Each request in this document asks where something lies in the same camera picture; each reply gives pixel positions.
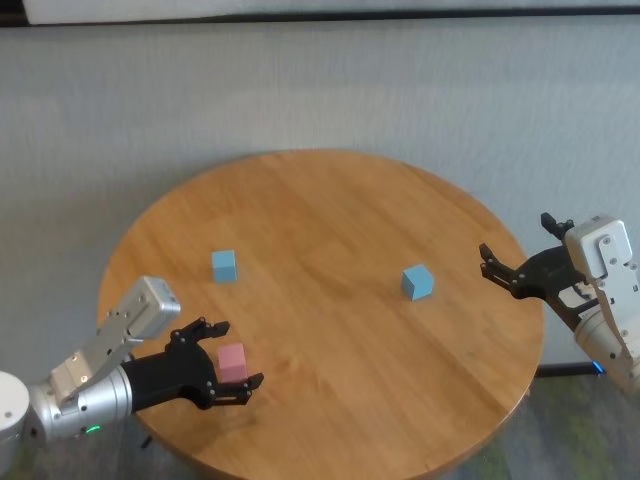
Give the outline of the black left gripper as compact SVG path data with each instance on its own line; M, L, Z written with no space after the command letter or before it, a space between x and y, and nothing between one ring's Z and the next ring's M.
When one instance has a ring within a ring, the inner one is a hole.
M122 365L131 388L132 412L174 399L186 399L201 410L246 405L264 381L257 373L239 382L217 382L213 362L201 340L227 335L228 321L209 323L200 317L173 330L164 351Z

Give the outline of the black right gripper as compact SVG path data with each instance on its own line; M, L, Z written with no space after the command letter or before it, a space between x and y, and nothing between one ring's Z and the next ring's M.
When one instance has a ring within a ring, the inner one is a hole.
M558 222L550 213L540 215L541 226L559 241L575 227L572 219ZM560 293L566 289L575 293L574 286L587 285L584 274L577 271L564 246L544 250L522 264L517 270L503 264L485 243L479 245L482 276L507 290L514 298L543 300L571 330L581 322L580 314L598 303L595 297L581 298L574 307L567 306Z

